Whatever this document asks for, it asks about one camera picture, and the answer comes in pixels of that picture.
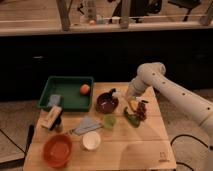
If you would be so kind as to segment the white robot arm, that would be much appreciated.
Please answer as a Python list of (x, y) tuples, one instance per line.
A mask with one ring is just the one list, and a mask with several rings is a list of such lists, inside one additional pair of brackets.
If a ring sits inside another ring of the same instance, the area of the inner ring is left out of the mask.
[(125, 99), (131, 102), (152, 86), (179, 110), (188, 114), (209, 136), (209, 150), (204, 171), (213, 171), (213, 102), (170, 81), (164, 76), (165, 72), (163, 63), (141, 64), (137, 68), (136, 77), (129, 83)]

